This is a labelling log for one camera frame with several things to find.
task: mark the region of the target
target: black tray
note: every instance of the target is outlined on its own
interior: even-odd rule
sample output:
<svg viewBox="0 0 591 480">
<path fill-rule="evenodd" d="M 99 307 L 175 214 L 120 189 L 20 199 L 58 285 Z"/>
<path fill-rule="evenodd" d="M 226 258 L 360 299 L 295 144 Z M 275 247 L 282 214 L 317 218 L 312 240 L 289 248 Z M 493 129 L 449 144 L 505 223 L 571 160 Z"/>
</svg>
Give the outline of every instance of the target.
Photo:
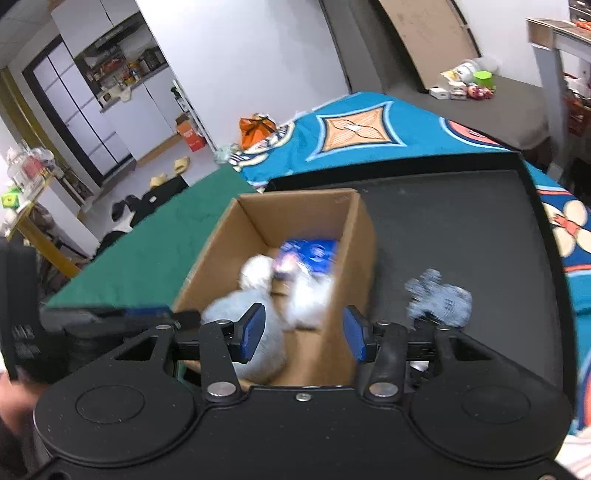
<svg viewBox="0 0 591 480">
<path fill-rule="evenodd" d="M 267 190 L 356 189 L 377 236 L 369 317 L 411 325 L 409 278 L 427 268 L 465 288 L 465 332 L 563 388 L 574 405 L 570 298 L 544 208 L 517 153 L 443 155 L 331 168 Z"/>
</svg>

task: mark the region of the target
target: orange bag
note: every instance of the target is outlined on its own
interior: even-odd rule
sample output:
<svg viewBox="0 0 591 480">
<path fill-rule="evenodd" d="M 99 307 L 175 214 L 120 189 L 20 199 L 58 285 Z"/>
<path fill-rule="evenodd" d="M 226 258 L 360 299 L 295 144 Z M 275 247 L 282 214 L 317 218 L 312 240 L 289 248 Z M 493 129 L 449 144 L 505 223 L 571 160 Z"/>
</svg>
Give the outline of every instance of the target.
<svg viewBox="0 0 591 480">
<path fill-rule="evenodd" d="M 242 133 L 241 147 L 243 150 L 264 140 L 277 129 L 274 121 L 267 116 L 260 115 L 253 115 L 252 118 L 241 118 L 239 126 Z"/>
</svg>

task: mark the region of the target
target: blue gripper pad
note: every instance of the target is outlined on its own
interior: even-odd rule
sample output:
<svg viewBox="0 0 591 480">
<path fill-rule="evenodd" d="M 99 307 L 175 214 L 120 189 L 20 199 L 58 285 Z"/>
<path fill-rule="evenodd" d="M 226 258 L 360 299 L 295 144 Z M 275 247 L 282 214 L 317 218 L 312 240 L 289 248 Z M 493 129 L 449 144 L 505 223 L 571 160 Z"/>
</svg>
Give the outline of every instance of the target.
<svg viewBox="0 0 591 480">
<path fill-rule="evenodd" d="M 263 332 L 265 331 L 265 307 L 261 305 L 244 326 L 242 339 L 242 358 L 249 362 L 256 352 Z"/>
<path fill-rule="evenodd" d="M 353 313 L 348 309 L 343 309 L 343 333 L 351 354 L 358 362 L 366 360 L 367 349 L 363 342 L 363 330 L 359 322 L 355 319 Z"/>
</svg>

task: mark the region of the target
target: cardboard sheet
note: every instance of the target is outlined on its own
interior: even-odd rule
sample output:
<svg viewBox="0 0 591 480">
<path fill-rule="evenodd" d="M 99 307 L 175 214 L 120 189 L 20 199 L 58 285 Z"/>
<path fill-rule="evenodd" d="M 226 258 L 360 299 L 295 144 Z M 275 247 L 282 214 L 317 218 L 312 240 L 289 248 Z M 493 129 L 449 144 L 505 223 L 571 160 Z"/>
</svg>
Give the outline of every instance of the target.
<svg viewBox="0 0 591 480">
<path fill-rule="evenodd" d="M 437 84 L 439 73 L 456 67 L 462 60 L 477 58 L 472 39 L 447 0 L 379 1 L 426 89 Z"/>
</svg>

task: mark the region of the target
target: cardboard box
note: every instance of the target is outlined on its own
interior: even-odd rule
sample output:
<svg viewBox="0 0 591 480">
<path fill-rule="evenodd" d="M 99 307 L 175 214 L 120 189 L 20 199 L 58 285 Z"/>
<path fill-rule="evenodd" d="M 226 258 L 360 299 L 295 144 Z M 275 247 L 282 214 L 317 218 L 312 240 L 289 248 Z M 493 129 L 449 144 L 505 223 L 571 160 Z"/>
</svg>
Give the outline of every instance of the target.
<svg viewBox="0 0 591 480">
<path fill-rule="evenodd" d="M 201 251 L 174 310 L 203 311 L 237 290 L 240 269 L 257 254 L 276 252 L 288 238 L 339 241 L 335 286 L 319 330 L 285 333 L 288 363 L 272 385 L 350 384 L 355 362 L 343 335 L 342 312 L 364 312 L 374 279 L 374 226 L 352 189 L 245 194 L 232 200 Z M 281 311 L 285 296 L 274 296 Z"/>
<path fill-rule="evenodd" d="M 179 116 L 176 120 L 177 132 L 183 137 L 192 152 L 201 150 L 206 145 L 205 138 L 197 133 L 197 128 L 193 125 L 186 114 Z"/>
</svg>

